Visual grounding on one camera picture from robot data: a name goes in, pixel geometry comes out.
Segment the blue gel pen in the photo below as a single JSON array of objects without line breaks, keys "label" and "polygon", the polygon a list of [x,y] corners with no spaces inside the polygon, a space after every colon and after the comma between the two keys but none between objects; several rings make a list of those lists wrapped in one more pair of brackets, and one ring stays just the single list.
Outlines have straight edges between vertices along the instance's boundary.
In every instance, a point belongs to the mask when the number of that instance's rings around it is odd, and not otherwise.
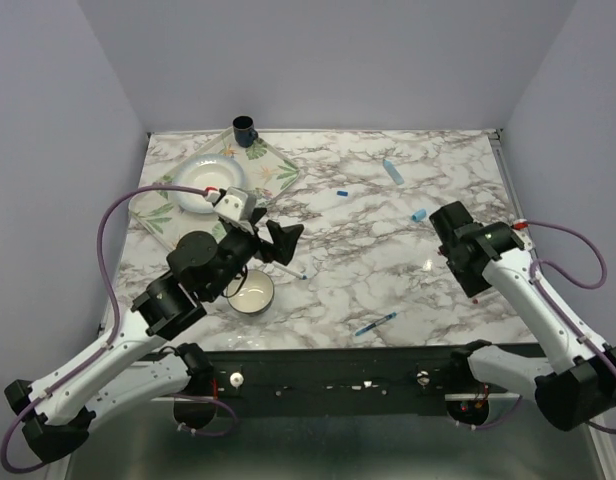
[{"label": "blue gel pen", "polygon": [[396,316],[397,316],[396,312],[392,312],[392,313],[390,313],[388,315],[385,315],[382,318],[379,318],[379,319],[373,321],[372,323],[370,323],[370,324],[362,327],[361,329],[357,330],[354,335],[356,337],[361,336],[361,335],[365,334],[366,332],[371,331],[371,330],[373,330],[373,329],[375,329],[375,328],[377,328],[377,327],[379,327],[379,326],[389,322],[390,320],[394,319]]}]

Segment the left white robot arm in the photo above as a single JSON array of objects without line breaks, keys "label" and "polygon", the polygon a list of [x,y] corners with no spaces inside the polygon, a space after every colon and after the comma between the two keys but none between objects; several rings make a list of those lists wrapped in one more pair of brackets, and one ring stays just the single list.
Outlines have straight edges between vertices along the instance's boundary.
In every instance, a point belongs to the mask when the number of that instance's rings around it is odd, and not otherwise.
[{"label": "left white robot arm", "polygon": [[130,308],[122,311],[109,297],[112,322],[64,365],[34,380],[15,380],[5,389],[16,415],[0,447],[5,470],[8,444],[20,429],[39,464],[58,461],[81,447],[90,433],[114,415],[161,396],[197,395],[212,381],[212,366],[202,349],[185,343],[142,369],[134,364],[165,346],[207,313],[205,306],[232,288],[251,259],[287,265],[304,227],[269,220],[263,239],[257,223],[265,209],[221,214],[225,234],[216,240],[205,231],[185,234],[167,255],[166,272],[150,282]]}]

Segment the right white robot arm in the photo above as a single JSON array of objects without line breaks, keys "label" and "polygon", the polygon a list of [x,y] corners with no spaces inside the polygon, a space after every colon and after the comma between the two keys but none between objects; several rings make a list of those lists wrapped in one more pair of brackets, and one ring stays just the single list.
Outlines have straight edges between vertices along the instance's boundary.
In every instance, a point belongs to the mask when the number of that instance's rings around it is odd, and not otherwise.
[{"label": "right white robot arm", "polygon": [[590,328],[552,287],[520,237],[532,221],[484,225],[459,202],[430,216],[439,251],[464,293],[493,288],[513,307],[544,355],[527,358],[487,342],[455,350],[448,379],[468,392],[493,384],[533,401],[544,418],[570,431],[616,407],[616,345]]}]

